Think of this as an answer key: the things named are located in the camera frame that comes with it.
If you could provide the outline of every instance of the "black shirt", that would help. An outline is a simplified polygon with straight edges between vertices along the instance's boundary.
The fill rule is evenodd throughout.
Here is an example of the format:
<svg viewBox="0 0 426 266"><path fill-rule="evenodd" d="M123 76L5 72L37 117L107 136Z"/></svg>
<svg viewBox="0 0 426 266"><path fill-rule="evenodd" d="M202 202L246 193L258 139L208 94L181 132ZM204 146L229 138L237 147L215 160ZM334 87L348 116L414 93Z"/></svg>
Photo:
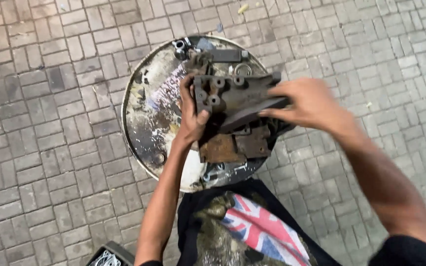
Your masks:
<svg viewBox="0 0 426 266"><path fill-rule="evenodd" d="M211 188L184 195L177 213L178 248L181 251L181 256L177 265L192 266L201 256L202 251L197 249L197 238L204 233L202 232L204 231L204 228L202 228L204 220L199 218L198 212L207 207L214 198L221 196L226 191L232 191L250 199L253 199L254 196L256 196L256 198L260 196L260 198L265 201L267 205L266 208L272 214L288 224L301 236L317 265L340 265L300 228L293 217L267 189L262 181L252 178L237 184ZM245 251L244 256L248 257L246 262L250 262L246 264L251 265L263 259L261 254L254 250ZM216 261L213 261L212 265L220 265L215 262ZM162 265L162 263L158 261L149 261L142 264L142 266L160 265ZM370 259L369 265L426 266L426 243L408 236L389 237L382 245L382 248Z"/></svg>

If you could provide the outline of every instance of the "gray pavement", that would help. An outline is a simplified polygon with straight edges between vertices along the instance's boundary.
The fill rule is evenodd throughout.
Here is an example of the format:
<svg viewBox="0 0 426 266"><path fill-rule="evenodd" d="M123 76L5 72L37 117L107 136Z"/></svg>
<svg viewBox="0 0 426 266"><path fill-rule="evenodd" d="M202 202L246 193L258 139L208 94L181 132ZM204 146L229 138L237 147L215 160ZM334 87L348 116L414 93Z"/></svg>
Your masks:
<svg viewBox="0 0 426 266"><path fill-rule="evenodd" d="M156 181L120 132L128 65L210 31L325 78L426 201L426 0L1 0L0 266L83 265L108 239L135 251ZM325 133L289 132L257 178L344 265L386 237ZM174 229L165 264L178 256Z"/></svg>

